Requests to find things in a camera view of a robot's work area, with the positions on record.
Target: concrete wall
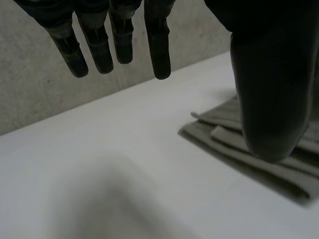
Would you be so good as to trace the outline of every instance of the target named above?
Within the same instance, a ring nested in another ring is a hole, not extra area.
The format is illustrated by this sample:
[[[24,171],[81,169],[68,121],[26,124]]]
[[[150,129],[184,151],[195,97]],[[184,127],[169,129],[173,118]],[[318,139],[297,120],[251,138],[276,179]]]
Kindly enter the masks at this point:
[[[107,18],[114,70],[100,75],[74,18],[73,27],[89,66],[89,75],[76,79],[47,32],[12,0],[1,0],[0,134],[154,78],[142,7],[136,12],[133,24],[134,60],[129,65],[120,65]],[[203,0],[177,0],[168,24],[172,70],[229,49],[230,33]]]

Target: white table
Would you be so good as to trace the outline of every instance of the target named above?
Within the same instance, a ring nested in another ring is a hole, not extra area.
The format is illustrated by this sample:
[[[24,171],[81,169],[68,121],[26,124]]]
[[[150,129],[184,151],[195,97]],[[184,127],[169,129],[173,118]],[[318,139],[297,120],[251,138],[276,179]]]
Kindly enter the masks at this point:
[[[177,135],[191,111],[234,94],[226,53],[1,136],[0,238],[53,238],[66,185],[114,158],[138,165],[204,238],[319,238],[319,203],[301,207]]]

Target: folded towel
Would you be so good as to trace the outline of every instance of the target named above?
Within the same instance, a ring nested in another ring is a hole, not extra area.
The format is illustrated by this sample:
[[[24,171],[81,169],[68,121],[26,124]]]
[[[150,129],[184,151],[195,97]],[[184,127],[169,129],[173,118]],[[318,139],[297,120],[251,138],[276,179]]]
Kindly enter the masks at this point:
[[[184,126],[180,134],[231,157],[266,180],[271,179],[277,188],[293,193],[298,200],[309,201],[319,197],[318,113],[317,107],[314,108],[302,140],[287,159],[277,164],[269,164],[249,153],[241,132],[237,97],[201,115],[193,114],[198,121]]]

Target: gray wall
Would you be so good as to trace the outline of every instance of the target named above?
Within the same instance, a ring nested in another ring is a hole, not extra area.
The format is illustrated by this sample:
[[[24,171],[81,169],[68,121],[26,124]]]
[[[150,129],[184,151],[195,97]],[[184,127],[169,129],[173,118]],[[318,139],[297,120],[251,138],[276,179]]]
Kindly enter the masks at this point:
[[[89,75],[76,79],[46,31],[12,0],[1,0],[0,134],[154,78],[142,7],[133,24],[134,60],[120,65],[116,62],[109,19],[106,20],[114,70],[100,75],[74,18],[74,30],[89,66]],[[229,49],[230,33],[203,0],[177,0],[168,24],[172,70]]]

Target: robotic hand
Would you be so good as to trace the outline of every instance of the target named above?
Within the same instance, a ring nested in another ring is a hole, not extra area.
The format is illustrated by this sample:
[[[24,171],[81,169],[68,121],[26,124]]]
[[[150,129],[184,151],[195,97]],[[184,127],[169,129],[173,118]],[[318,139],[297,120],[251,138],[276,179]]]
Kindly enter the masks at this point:
[[[65,63],[75,77],[88,74],[88,67],[72,28],[75,12],[95,65],[101,74],[113,70],[108,35],[104,21],[110,14],[118,61],[128,64],[133,59],[132,17],[142,0],[14,0],[49,33]],[[147,27],[154,74],[159,79],[170,75],[168,52],[169,28],[166,18],[175,0],[146,0]]]
[[[131,18],[142,0],[14,0],[57,45],[76,77],[88,67],[72,29],[72,13],[100,73],[113,70],[104,21],[110,14],[118,61],[132,61]],[[145,0],[155,76],[170,75],[169,16],[175,0]],[[307,129],[319,72],[319,0],[205,0],[232,32],[231,58],[247,146],[267,162],[285,159]]]

